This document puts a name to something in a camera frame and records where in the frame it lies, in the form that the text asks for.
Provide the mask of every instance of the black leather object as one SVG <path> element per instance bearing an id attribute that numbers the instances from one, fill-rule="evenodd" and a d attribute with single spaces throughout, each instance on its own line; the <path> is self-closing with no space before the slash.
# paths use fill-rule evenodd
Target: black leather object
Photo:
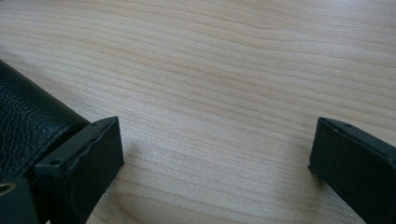
<path id="1" fill-rule="evenodd" d="M 33 166 L 90 124 L 0 60 L 0 180 Z"/>

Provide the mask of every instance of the wooden surface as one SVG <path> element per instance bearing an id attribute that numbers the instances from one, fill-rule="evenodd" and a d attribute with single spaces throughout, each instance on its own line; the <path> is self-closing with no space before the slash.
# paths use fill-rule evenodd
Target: wooden surface
<path id="1" fill-rule="evenodd" d="M 310 174 L 319 116 L 396 145 L 393 0 L 0 0 L 0 57 L 125 165 L 88 223 L 363 223 Z"/>

